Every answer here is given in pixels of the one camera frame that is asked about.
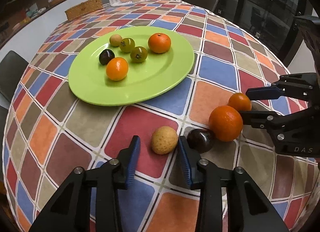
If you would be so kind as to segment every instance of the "tablecloth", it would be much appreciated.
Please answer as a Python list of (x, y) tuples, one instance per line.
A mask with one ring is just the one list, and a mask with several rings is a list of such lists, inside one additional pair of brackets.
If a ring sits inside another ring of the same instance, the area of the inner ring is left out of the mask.
[[(68, 70), (76, 55), (106, 33), (135, 26), (166, 28), (185, 37), (195, 56), (188, 76), (163, 95), (134, 105), (99, 107), (77, 99), (68, 86)], [(105, 6), (59, 25), (28, 65), (6, 122), (4, 179), (19, 227), (28, 231), (73, 168), (99, 167), (127, 147), (133, 135), (139, 135), (141, 153), (135, 180), (127, 191), (119, 191), (124, 232), (194, 231), (199, 192), (187, 189), (176, 152), (152, 152), (152, 132), (168, 125), (187, 135), (194, 128), (207, 127), (210, 112), (227, 104), (231, 94), (269, 86), (287, 73), (257, 39), (219, 16), (179, 0)], [(254, 109), (284, 115), (306, 107), (304, 101), (286, 97), (253, 102)], [(301, 213), (296, 226), (303, 224), (304, 214), (319, 198), (315, 160), (277, 155), (265, 130), (244, 126), (236, 140), (218, 142), (202, 157), (219, 167), (245, 168), (288, 228)], [(92, 231), (94, 197), (93, 189)], [(226, 231), (225, 189), (222, 199)]]

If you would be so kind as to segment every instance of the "small yellow fruit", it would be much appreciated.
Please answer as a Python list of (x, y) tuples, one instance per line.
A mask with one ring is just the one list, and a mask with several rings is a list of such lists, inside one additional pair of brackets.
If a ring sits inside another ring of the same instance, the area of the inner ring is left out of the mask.
[(109, 42), (113, 47), (119, 47), (122, 41), (122, 37), (119, 34), (114, 34), (110, 37)]
[(178, 143), (175, 129), (161, 126), (156, 129), (151, 138), (151, 148), (156, 154), (167, 154), (174, 150)]

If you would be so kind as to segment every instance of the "dark purple fruit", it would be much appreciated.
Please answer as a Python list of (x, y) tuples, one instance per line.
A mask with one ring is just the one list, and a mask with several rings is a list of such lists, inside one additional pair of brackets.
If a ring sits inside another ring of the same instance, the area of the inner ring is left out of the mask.
[(187, 136), (187, 142), (198, 153), (205, 153), (214, 146), (215, 135), (210, 130), (193, 129)]
[(105, 66), (111, 59), (115, 58), (115, 54), (110, 49), (103, 50), (99, 55), (99, 62)]

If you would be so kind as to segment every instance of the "orange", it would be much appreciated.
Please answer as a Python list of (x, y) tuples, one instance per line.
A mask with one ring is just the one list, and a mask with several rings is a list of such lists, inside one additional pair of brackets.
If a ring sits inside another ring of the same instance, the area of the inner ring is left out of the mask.
[(239, 111), (251, 111), (252, 104), (250, 99), (243, 93), (234, 93), (228, 102), (228, 106)]
[(243, 121), (236, 109), (228, 105), (222, 105), (211, 112), (209, 127), (215, 133), (217, 139), (223, 142), (231, 142), (240, 135)]
[(148, 46), (151, 51), (162, 54), (170, 49), (171, 39), (166, 34), (156, 33), (149, 38)]
[(128, 62), (122, 57), (111, 59), (106, 66), (107, 76), (113, 81), (119, 81), (127, 76)]

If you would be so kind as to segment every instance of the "green plate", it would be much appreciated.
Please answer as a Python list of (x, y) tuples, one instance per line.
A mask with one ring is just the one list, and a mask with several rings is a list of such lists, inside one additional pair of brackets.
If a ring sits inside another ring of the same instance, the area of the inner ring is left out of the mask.
[[(148, 39), (154, 33), (171, 38), (171, 48), (164, 54), (155, 54), (148, 48)], [(119, 34), (132, 38), (136, 46), (145, 47), (148, 57), (143, 63), (133, 63), (130, 53), (112, 47), (109, 38)], [(129, 63), (125, 79), (112, 81), (106, 75), (106, 66), (99, 63), (102, 50), (109, 48), (115, 56)], [(69, 70), (71, 91), (81, 100), (95, 105), (116, 106), (133, 104), (161, 95), (179, 84), (190, 72), (194, 52), (181, 35), (157, 27), (128, 27), (110, 32), (87, 45), (75, 58)]]

